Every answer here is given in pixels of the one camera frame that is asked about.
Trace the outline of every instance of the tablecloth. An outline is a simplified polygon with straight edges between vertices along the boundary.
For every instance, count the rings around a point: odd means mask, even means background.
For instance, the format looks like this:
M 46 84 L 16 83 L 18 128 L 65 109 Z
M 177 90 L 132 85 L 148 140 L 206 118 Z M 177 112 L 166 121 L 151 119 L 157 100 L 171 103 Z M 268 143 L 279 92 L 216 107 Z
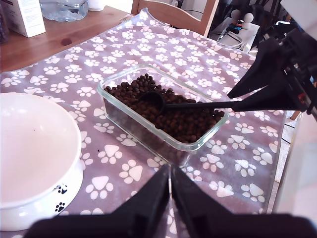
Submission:
M 102 214 L 133 196 L 164 162 L 105 117 L 96 92 L 98 82 L 133 65 L 149 63 L 214 101 L 226 101 L 226 94 L 254 60 L 198 33 L 168 27 L 143 9 L 131 20 L 75 47 L 2 73 L 1 92 L 42 96 L 73 116 L 82 136 L 84 180 L 61 215 Z M 155 80 L 168 87 L 164 79 Z M 187 175 L 234 213 L 265 212 L 278 160 L 283 113 L 230 110 L 226 125 L 184 169 Z M 167 215 L 166 236 L 176 237 L 172 207 Z M 2 232 L 1 237 L 19 238 L 24 233 Z

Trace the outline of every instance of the paw print pattern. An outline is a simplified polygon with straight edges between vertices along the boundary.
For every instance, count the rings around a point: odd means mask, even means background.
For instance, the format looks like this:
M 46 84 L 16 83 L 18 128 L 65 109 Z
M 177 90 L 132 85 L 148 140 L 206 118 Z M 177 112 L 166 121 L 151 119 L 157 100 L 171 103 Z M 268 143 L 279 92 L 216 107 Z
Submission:
M 246 145 L 249 145 L 249 141 L 244 139 L 241 135 L 231 135 L 227 140 L 229 144 L 232 144 L 233 149 L 238 149 L 239 147 L 243 150 L 246 149 Z
M 114 126 L 113 125 L 109 125 L 108 122 L 105 122 L 104 124 L 101 123 L 97 123 L 94 128 L 102 133 L 107 132 L 108 134 L 112 134 L 113 133 L 113 129 Z
M 240 172 L 242 177 L 246 177 L 247 175 L 254 176 L 254 170 L 257 169 L 256 166 L 249 164 L 247 160 L 236 160 L 234 168 Z
M 57 58 L 56 56 L 48 57 L 44 60 L 45 63 L 58 63 L 60 61 L 60 58 Z
M 117 69 L 112 66 L 104 66 L 100 70 L 105 74 L 111 74 L 117 71 Z
M 96 91 L 93 90 L 92 87 L 82 87 L 79 90 L 77 90 L 76 93 L 78 93 L 80 97 L 84 97 L 84 96 L 91 97 L 91 95 L 95 94 Z
M 73 62 L 75 60 L 78 60 L 79 56 L 75 54 L 66 54 L 64 57 L 64 60 L 68 60 L 69 62 Z
M 218 183 L 215 181 L 211 181 L 209 187 L 212 190 L 217 191 L 217 197 L 229 197 L 234 194 L 234 192 L 232 191 L 232 186 L 225 186 L 223 181 L 219 181 Z
M 60 202 L 59 204 L 57 204 L 55 206 L 55 211 L 56 212 L 61 212 L 64 208 L 65 208 L 65 203 L 64 202 Z
M 122 170 L 119 176 L 124 179 L 126 184 L 130 184 L 133 181 L 140 181 L 143 167 L 141 165 L 137 166 L 135 160 L 129 160 L 127 164 L 122 165 Z
M 74 72 L 77 73 L 78 71 L 81 71 L 82 68 L 79 67 L 77 64 L 71 64 L 69 66 L 66 66 L 65 69 L 67 69 L 67 72 Z
M 136 146 L 137 140 L 132 135 L 121 134 L 120 137 L 117 137 L 118 141 L 121 141 L 122 145 L 125 146 Z
M 155 156 L 154 159 L 149 158 L 147 160 L 147 164 L 149 167 L 154 168 L 154 171 L 159 171 L 159 167 L 166 164 L 166 161 L 162 160 L 161 158 Z
M 206 157 L 201 157 L 200 161 L 203 163 L 205 170 L 210 168 L 213 173 L 217 171 L 217 168 L 222 169 L 224 167 L 220 158 L 215 155 L 207 154 Z
M 223 155 L 224 151 L 227 149 L 226 145 L 223 145 L 220 140 L 214 141 L 210 140 L 206 143 L 207 147 L 211 149 L 213 154 Z
M 205 78 L 198 79 L 198 85 L 201 85 L 203 88 L 211 87 L 211 82 L 207 81 Z
M 257 149 L 252 150 L 254 156 L 253 159 L 259 161 L 261 165 L 272 164 L 273 159 L 270 153 L 265 152 L 264 149 L 258 147 Z
M 64 77 L 64 79 L 66 79 L 66 83 L 77 83 L 78 81 L 82 80 L 82 78 L 80 77 L 80 75 L 67 75 Z
M 193 167 L 188 166 L 183 168 L 182 171 L 192 180 L 192 181 L 202 181 L 202 177 L 200 177 L 201 172 L 199 170 L 195 170 Z
M 264 192 L 254 183 L 251 183 L 250 186 L 242 185 L 241 190 L 244 191 L 242 193 L 243 196 L 250 198 L 254 202 L 265 202 Z
M 60 93 L 60 92 L 67 92 L 68 91 L 68 84 L 66 83 L 58 83 L 58 84 L 52 84 L 51 85 L 51 89 L 50 91 L 56 92 L 56 93 Z
M 237 123 L 235 129 L 237 131 L 242 132 L 242 134 L 250 134 L 250 133 L 254 133 L 254 128 L 251 125 L 247 125 L 246 123 Z
M 47 75 L 55 75 L 60 72 L 60 69 L 58 69 L 58 67 L 52 67 L 52 66 L 45 67 L 43 68 L 43 70 L 45 71 L 45 74 Z
M 242 53 L 237 51 L 231 52 L 230 58 L 232 58 L 233 60 L 240 60 L 242 58 Z
M 1 85 L 4 85 L 6 88 L 10 85 L 18 85 L 18 83 L 21 83 L 21 81 L 17 77 L 4 78 L 1 81 Z
M 108 192 L 113 191 L 113 184 L 108 181 L 108 176 L 94 177 L 91 180 L 92 184 L 85 188 L 85 192 L 90 193 L 91 200 L 97 199 L 98 195 L 101 199 L 105 199 Z
M 256 118 L 259 118 L 261 121 L 264 121 L 264 120 L 270 120 L 270 117 L 269 115 L 266 115 L 264 112 L 262 111 L 255 111 L 254 112 L 254 116 Z
M 117 159 L 122 158 L 122 152 L 119 151 L 119 146 L 117 145 L 106 145 L 105 150 L 98 154 L 101 158 L 101 163 L 105 164 L 109 161 L 110 164 L 114 165 Z
M 46 84 L 48 78 L 45 78 L 43 75 L 32 76 L 30 79 L 30 83 L 34 83 L 35 86 L 40 86 L 41 84 Z
M 260 126 L 260 129 L 263 133 L 267 134 L 269 137 L 272 137 L 272 136 L 275 136 L 276 138 L 278 137 L 277 130 L 270 127 L 269 125 L 266 127 Z

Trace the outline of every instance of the cable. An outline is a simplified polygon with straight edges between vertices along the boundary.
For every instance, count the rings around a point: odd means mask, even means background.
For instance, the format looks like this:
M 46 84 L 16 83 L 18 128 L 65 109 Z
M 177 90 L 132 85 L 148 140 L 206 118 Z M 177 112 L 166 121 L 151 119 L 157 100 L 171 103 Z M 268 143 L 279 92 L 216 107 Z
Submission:
M 195 11 L 195 10 L 184 10 L 184 11 L 193 11 L 193 12 L 198 12 L 198 13 L 200 13 L 200 14 L 204 14 L 204 13 L 201 12 L 201 11 Z

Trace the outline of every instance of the paw print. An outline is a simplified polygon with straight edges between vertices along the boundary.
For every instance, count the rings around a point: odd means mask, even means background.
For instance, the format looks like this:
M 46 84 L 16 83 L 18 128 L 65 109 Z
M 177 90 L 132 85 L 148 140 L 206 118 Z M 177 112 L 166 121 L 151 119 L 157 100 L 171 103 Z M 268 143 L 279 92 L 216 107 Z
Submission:
M 218 55 L 218 53 L 217 53 L 216 51 L 212 50 L 212 49 L 207 49 L 207 50 L 205 51 L 205 54 L 206 54 L 207 56 L 215 56 L 215 55 Z
M 186 48 L 182 47 L 182 46 L 174 46 L 174 49 L 176 49 L 176 51 L 179 51 L 179 52 L 184 52 L 186 50 Z
M 71 74 L 69 76 L 65 76 L 64 79 L 66 79 L 66 83 L 77 83 L 78 81 L 82 80 L 80 75 L 75 76 L 74 74 Z
M 270 113 L 273 113 L 273 115 L 278 116 L 284 114 L 283 110 L 268 110 Z
M 153 59 L 149 56 L 141 56 L 141 60 L 148 62 L 148 61 L 153 61 Z
M 40 86 L 41 84 L 46 84 L 48 81 L 48 78 L 45 78 L 43 75 L 39 76 L 32 76 L 30 79 L 30 83 L 34 83 L 35 86 Z
M 242 124 L 237 123 L 235 129 L 236 129 L 237 131 L 242 132 L 242 134 L 250 134 L 250 133 L 253 133 L 253 132 L 254 132 L 253 126 L 251 126 L 251 125 L 248 126 L 248 125 L 245 124 L 245 123 L 242 123 Z
M 209 187 L 212 190 L 217 191 L 217 197 L 228 197 L 234 194 L 234 192 L 232 191 L 232 186 L 225 186 L 223 181 L 219 181 L 218 183 L 216 183 L 215 181 L 211 181 Z
M 94 160 L 92 158 L 90 158 L 90 153 L 86 153 L 86 154 L 80 154 L 80 157 L 81 157 L 81 164 L 82 164 L 82 167 L 83 167 L 83 170 L 85 170 L 86 168 L 86 165 L 91 165 Z
M 141 44 L 138 45 L 138 48 L 139 48 L 140 51 L 149 51 L 151 47 L 148 46 L 147 44 L 142 44 L 141 43 Z
M 177 51 L 170 52 L 170 55 L 175 57 L 175 58 L 183 57 L 182 53 L 181 52 L 177 52 Z
M 99 81 L 103 80 L 103 77 L 101 76 L 101 74 L 92 73 L 92 74 L 86 75 L 86 79 L 88 81 L 99 82 Z
M 34 94 L 34 93 L 45 93 L 41 88 L 27 87 L 23 90 L 25 93 Z
M 245 140 L 241 135 L 231 135 L 227 140 L 229 144 L 232 144 L 233 149 L 238 149 L 239 147 L 243 150 L 246 149 L 246 145 L 249 145 L 249 141 Z
M 242 58 L 242 53 L 237 51 L 231 52 L 230 58 L 232 58 L 233 60 L 240 60 Z
M 214 141 L 210 140 L 206 143 L 207 147 L 211 149 L 213 154 L 223 155 L 224 151 L 227 149 L 226 145 L 223 145 L 220 140 Z
M 107 132 L 108 134 L 112 134 L 113 133 L 113 129 L 114 129 L 114 126 L 113 125 L 110 125 L 109 126 L 109 123 L 106 122 L 104 124 L 101 124 L 101 123 L 97 123 L 94 128 L 102 133 L 105 133 Z
M 217 67 L 209 68 L 208 71 L 212 74 L 221 74 L 221 68 L 217 68 Z
M 264 192 L 254 183 L 251 183 L 250 186 L 242 185 L 241 190 L 244 191 L 242 193 L 243 196 L 249 197 L 254 202 L 265 202 L 265 198 L 263 196 Z
M 200 161 L 203 163 L 205 170 L 210 168 L 213 173 L 217 171 L 217 168 L 222 169 L 224 167 L 223 163 L 220 162 L 220 158 L 215 155 L 207 154 L 206 157 L 201 157 Z
M 229 115 L 232 117 L 240 118 L 240 117 L 245 117 L 244 112 L 235 112 L 231 108 L 228 108 Z
M 101 199 L 105 199 L 108 192 L 113 191 L 113 184 L 109 182 L 108 176 L 94 177 L 90 185 L 85 188 L 86 193 L 90 193 L 90 198 L 95 200 L 98 195 Z
M 73 104 L 71 104 L 71 106 L 76 110 L 85 112 L 87 111 L 88 107 L 91 106 L 91 104 L 87 102 L 86 100 L 83 100 L 83 101 L 73 101 Z
M 191 78 L 191 79 L 193 79 L 194 77 L 197 77 L 197 74 L 195 74 L 193 71 L 190 71 L 190 70 L 185 70 L 185 72 L 183 72 L 182 75 L 185 78 Z
M 4 78 L 1 81 L 1 85 L 4 85 L 6 88 L 9 87 L 10 85 L 18 85 L 18 83 L 21 83 L 21 81 L 18 80 L 17 77 Z
M 115 51 L 111 52 L 111 54 L 113 57 L 122 57 L 125 55 L 125 53 L 123 51 L 120 51 L 120 50 L 115 50 Z
M 244 69 L 249 69 L 251 67 L 251 65 L 248 64 L 247 62 L 245 62 L 245 63 L 240 63 L 240 67 L 242 67 Z
M 192 51 L 192 55 L 197 56 L 197 57 L 200 57 L 200 56 L 203 56 L 204 53 L 202 53 L 202 52 L 200 52 L 200 51 Z
M 196 56 L 188 56 L 187 60 L 192 63 L 200 62 L 200 60 Z
M 75 55 L 75 54 L 67 54 L 64 57 L 64 60 L 68 60 L 69 62 L 73 62 L 75 60 L 78 60 L 79 56 Z
M 164 61 L 167 61 L 168 57 L 163 55 L 163 54 L 159 54 L 159 55 L 156 55 L 155 56 L 155 59 L 161 61 L 161 62 L 164 62 Z
M 259 161 L 261 165 L 271 165 L 273 163 L 271 154 L 265 152 L 264 149 L 258 147 L 257 149 L 254 149 L 252 152 L 254 154 L 253 159 Z
M 183 168 L 182 171 L 192 180 L 192 181 L 202 181 L 202 177 L 200 177 L 201 172 L 199 170 L 195 170 L 193 167 L 188 166 Z
M 101 151 L 98 154 L 98 157 L 101 158 L 100 162 L 105 164 L 109 161 L 110 164 L 114 165 L 117 159 L 122 158 L 122 152 L 119 151 L 119 146 L 116 145 L 106 145 L 105 151 Z
M 194 72 L 203 72 L 204 71 L 204 67 L 200 66 L 200 65 L 192 65 L 190 67 L 191 70 L 193 70 Z
M 79 67 L 77 64 L 71 64 L 69 66 L 66 66 L 65 69 L 67 69 L 67 72 L 74 72 L 77 73 L 78 71 L 81 71 L 82 68 Z
M 254 116 L 256 118 L 259 118 L 261 121 L 264 121 L 264 120 L 270 120 L 270 117 L 269 115 L 266 115 L 264 112 L 262 111 L 255 111 L 254 112 Z
M 247 160 L 236 160 L 234 168 L 241 173 L 242 177 L 246 177 L 247 175 L 254 176 L 254 170 L 257 169 L 256 166 L 249 164 Z
M 218 56 L 218 60 L 224 63 L 229 63 L 230 59 L 226 58 L 225 56 Z
M 43 70 L 45 71 L 45 74 L 47 75 L 55 75 L 60 72 L 60 69 L 58 69 L 58 67 L 52 67 L 52 66 L 45 67 L 43 68 Z
M 92 66 L 99 66 L 100 62 L 96 61 L 94 59 L 92 59 L 92 60 L 87 59 L 87 60 L 85 60 L 84 64 L 89 66 L 89 67 L 92 67 Z
M 65 208 L 65 203 L 64 202 L 60 202 L 59 204 L 57 204 L 55 206 L 55 211 L 56 212 L 61 212 L 64 208 Z
M 137 140 L 132 135 L 121 134 L 120 137 L 117 137 L 118 141 L 121 141 L 122 145 L 125 146 L 136 146 Z
M 58 63 L 60 61 L 60 58 L 57 58 L 56 56 L 48 57 L 44 60 L 45 63 Z
M 80 48 L 79 46 L 75 46 L 75 47 L 68 49 L 68 51 L 70 51 L 71 53 L 80 53 L 82 50 L 83 49 Z
M 95 47 L 96 51 L 104 51 L 107 46 L 103 43 L 95 43 L 93 44 L 93 47 Z
M 211 87 L 211 82 L 207 81 L 205 78 L 198 79 L 198 85 L 201 85 L 203 88 Z
M 89 58 L 94 58 L 99 56 L 99 52 L 96 51 L 86 51 L 85 56 L 88 56 Z
M 219 62 L 215 61 L 214 59 L 208 59 L 206 60 L 206 63 L 209 64 L 210 66 L 217 66 L 219 64 Z
M 111 74 L 117 71 L 116 68 L 113 68 L 112 66 L 104 66 L 100 69 L 105 74 Z
M 154 171 L 159 171 L 159 167 L 166 164 L 166 161 L 162 160 L 161 158 L 155 156 L 154 159 L 148 159 L 147 164 L 149 167 L 154 168 Z
M 61 82 L 58 84 L 52 84 L 50 91 L 54 91 L 56 93 L 67 92 L 68 91 L 67 88 L 68 88 L 68 84 Z
M 220 99 L 222 97 L 222 94 L 218 93 L 216 90 L 209 89 L 207 94 L 210 95 L 210 97 L 213 99 Z
M 107 37 L 106 39 L 107 39 L 107 40 L 110 40 L 111 42 L 115 42 L 115 41 L 118 41 L 118 40 L 119 40 L 119 39 L 116 38 L 115 36 Z
M 219 84 L 224 84 L 226 83 L 226 79 L 224 77 L 220 77 L 220 76 L 216 76 L 216 77 L 212 77 L 212 80 L 214 82 L 217 82 Z
M 158 53 L 166 53 L 167 49 L 161 47 L 161 48 L 156 48 L 155 51 L 158 52 Z
M 138 182 L 142 175 L 143 167 L 141 165 L 137 166 L 135 160 L 129 160 L 127 164 L 122 165 L 123 171 L 119 173 L 119 176 L 124 179 L 127 184 L 133 181 Z
M 180 59 L 175 59 L 175 64 L 179 66 L 184 66 L 184 65 L 187 65 L 187 62 L 183 60 L 182 58 L 180 58 Z

